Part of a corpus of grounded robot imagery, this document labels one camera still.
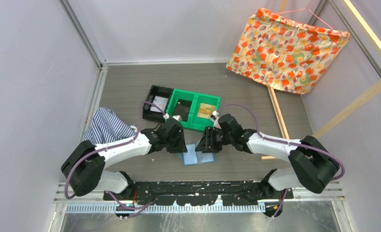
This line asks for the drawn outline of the blue card holder wallet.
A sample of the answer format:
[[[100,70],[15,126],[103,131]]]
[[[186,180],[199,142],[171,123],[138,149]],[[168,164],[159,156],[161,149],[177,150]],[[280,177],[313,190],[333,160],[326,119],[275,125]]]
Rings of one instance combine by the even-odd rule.
[[[215,153],[188,152],[178,153],[176,156],[181,159],[183,166],[200,165],[217,161]]]

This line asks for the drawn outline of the white cards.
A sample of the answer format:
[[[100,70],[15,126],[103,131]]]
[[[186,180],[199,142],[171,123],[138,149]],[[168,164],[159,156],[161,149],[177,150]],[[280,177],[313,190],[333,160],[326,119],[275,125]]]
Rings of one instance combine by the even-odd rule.
[[[155,106],[151,105],[150,111],[160,113],[160,110],[158,110],[158,108],[165,111],[165,108],[168,104],[168,98],[155,96],[155,98],[152,100],[152,103],[155,104]]]

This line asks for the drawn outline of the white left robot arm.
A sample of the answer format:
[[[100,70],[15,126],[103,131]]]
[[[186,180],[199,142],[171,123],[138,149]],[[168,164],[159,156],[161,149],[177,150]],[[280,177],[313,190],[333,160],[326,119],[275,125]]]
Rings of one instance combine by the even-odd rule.
[[[67,199],[84,196],[94,190],[116,194],[122,200],[133,196],[132,181],[122,171],[107,171],[124,160],[165,149],[169,153],[187,151],[181,116],[168,118],[155,128],[137,130],[135,135],[116,142],[94,145],[82,141],[61,166],[66,177]]]

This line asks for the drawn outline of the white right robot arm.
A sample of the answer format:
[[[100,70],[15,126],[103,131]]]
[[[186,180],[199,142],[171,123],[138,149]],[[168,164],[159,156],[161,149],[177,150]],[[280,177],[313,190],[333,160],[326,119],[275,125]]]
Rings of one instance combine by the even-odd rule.
[[[288,140],[244,129],[231,114],[212,116],[214,125],[205,128],[195,150],[218,153],[223,146],[249,154],[272,156],[289,163],[289,168],[271,170],[258,184],[261,194],[275,198],[280,192],[304,187],[320,194],[330,181],[339,178],[341,165],[312,136]]]

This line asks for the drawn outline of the green bin with gold card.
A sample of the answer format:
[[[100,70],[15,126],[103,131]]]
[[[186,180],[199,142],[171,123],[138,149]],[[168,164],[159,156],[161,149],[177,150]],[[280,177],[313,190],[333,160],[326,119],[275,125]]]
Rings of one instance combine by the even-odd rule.
[[[189,114],[189,129],[204,131],[205,127],[213,126],[210,116],[220,106],[220,97],[196,93]]]

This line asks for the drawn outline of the gold credit card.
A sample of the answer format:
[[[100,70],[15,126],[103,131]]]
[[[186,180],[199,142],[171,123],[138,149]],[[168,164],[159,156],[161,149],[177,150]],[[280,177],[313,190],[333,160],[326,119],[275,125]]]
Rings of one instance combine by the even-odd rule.
[[[210,119],[210,115],[212,114],[213,111],[216,111],[216,106],[207,104],[207,103],[200,103],[198,111],[197,111],[197,116],[199,118],[205,118],[205,119]]]

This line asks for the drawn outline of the black credit card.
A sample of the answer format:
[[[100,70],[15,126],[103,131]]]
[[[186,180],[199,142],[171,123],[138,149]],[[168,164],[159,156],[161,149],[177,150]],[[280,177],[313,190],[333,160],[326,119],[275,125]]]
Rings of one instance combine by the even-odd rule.
[[[181,115],[182,122],[187,122],[191,109],[192,101],[179,99],[174,107],[172,115]]]

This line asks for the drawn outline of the green bin with black card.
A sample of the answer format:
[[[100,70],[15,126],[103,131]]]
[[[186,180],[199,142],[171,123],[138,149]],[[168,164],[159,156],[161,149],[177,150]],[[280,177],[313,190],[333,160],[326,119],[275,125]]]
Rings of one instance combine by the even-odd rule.
[[[194,101],[196,93],[181,89],[174,89],[167,106],[169,116],[180,116],[184,128],[190,129],[194,113]]]

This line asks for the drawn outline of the black plastic bin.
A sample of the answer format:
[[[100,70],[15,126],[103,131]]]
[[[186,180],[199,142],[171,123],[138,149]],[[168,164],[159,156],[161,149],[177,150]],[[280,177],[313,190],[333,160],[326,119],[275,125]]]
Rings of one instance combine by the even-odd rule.
[[[143,105],[142,119],[163,123],[173,91],[173,88],[152,85],[146,98],[151,104]]]

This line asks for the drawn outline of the blue striped cloth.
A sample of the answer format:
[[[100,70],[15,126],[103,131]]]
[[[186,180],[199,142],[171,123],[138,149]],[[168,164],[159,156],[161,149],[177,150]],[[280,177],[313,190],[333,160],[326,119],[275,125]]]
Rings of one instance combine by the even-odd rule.
[[[115,111],[100,107],[94,113],[91,125],[84,134],[83,140],[92,144],[105,144],[130,138],[135,135],[131,125],[123,122]]]

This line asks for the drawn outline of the floral orange fabric bag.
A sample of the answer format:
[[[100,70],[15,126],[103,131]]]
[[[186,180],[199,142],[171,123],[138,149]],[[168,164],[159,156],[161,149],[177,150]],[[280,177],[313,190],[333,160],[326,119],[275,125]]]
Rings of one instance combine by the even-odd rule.
[[[347,31],[303,24],[259,8],[249,18],[226,68],[272,89],[303,95],[349,39]]]

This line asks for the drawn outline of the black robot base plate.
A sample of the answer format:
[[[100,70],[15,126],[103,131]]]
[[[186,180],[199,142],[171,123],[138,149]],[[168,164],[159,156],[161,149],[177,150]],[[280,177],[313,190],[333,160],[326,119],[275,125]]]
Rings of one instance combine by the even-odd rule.
[[[135,201],[145,205],[185,206],[213,205],[221,200],[224,206],[256,205],[259,200],[280,202],[284,191],[263,187],[260,182],[242,181],[138,181],[122,193],[119,201]]]

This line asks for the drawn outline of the wooden frame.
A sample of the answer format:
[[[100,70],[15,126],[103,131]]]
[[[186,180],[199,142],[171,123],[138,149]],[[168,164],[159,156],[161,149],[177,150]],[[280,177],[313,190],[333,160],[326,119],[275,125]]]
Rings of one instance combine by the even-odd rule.
[[[381,0],[317,0],[305,22],[350,32],[309,94],[310,126],[347,166],[381,163]]]

